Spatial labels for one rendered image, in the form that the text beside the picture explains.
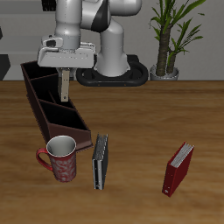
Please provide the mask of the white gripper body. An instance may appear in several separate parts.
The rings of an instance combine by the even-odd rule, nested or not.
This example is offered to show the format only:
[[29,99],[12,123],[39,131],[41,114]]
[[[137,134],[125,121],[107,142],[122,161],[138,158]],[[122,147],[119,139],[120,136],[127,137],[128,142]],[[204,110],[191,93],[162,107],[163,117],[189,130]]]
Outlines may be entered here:
[[38,52],[40,67],[92,68],[94,66],[95,45],[81,42],[74,52],[59,48],[42,47]]

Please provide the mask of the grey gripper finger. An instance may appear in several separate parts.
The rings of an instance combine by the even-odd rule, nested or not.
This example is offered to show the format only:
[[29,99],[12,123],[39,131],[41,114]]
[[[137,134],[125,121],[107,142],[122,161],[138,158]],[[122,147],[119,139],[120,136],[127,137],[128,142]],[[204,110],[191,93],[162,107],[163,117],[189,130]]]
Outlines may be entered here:
[[62,68],[58,68],[58,75],[59,75],[59,78],[58,78],[58,93],[59,93],[59,98],[61,101],[63,101],[63,91],[61,90],[62,89]]
[[63,70],[63,102],[68,102],[70,70]]

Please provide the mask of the dark brown desk caddy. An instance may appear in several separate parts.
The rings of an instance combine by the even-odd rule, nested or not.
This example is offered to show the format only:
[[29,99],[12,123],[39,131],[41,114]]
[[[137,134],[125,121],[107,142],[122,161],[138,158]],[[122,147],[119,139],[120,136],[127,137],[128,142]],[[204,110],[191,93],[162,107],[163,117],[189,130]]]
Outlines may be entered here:
[[92,148],[91,131],[71,100],[61,102],[58,94],[58,72],[40,67],[36,61],[21,65],[27,98],[47,143],[56,136],[70,136],[77,151]]

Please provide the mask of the black book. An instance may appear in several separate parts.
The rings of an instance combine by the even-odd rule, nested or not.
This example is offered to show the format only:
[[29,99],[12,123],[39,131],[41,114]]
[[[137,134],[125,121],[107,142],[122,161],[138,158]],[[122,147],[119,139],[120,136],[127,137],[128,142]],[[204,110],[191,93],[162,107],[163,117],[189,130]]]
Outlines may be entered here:
[[108,136],[98,134],[92,156],[94,188],[97,190],[104,188],[108,169],[108,154]]

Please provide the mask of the red book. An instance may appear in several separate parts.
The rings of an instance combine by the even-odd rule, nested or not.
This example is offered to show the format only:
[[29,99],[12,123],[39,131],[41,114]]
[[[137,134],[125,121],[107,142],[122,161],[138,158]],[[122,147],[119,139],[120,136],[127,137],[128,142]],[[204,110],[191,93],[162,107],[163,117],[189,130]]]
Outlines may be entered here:
[[171,197],[188,172],[194,147],[183,142],[168,161],[164,175],[162,193]]

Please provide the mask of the red patterned mug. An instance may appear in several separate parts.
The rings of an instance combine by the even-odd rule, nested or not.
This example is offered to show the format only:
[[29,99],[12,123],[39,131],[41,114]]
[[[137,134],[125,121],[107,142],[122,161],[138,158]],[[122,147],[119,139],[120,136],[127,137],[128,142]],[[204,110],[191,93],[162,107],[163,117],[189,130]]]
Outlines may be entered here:
[[70,136],[55,136],[36,152],[36,159],[62,183],[76,176],[76,142]]

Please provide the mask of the green pot plant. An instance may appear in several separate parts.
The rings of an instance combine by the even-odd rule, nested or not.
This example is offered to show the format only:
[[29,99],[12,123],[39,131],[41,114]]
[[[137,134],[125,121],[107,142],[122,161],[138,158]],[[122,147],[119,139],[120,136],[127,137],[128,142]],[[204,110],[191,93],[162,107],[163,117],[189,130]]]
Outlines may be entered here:
[[189,33],[187,29],[192,19],[183,24],[179,20],[186,16],[190,11],[202,5],[206,0],[195,0],[186,2],[177,9],[176,0],[159,0],[159,9],[153,11],[157,14],[150,20],[155,21],[158,28],[154,27],[157,34],[155,39],[159,42],[157,64],[150,68],[150,79],[152,81],[176,81],[179,77],[179,70],[174,66],[176,56],[179,53],[187,53],[185,47],[194,40],[202,39],[197,36],[200,31],[200,24],[195,26]]

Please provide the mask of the flat black base plate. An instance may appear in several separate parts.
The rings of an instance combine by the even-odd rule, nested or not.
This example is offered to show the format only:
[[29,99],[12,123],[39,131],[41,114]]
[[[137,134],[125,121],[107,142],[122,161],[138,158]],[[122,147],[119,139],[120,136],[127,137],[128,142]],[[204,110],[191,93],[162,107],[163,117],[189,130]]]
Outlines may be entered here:
[[117,77],[107,77],[99,74],[93,68],[78,68],[76,80],[87,87],[137,87],[143,85],[149,78],[148,69],[139,62],[135,54],[127,55],[130,70]]

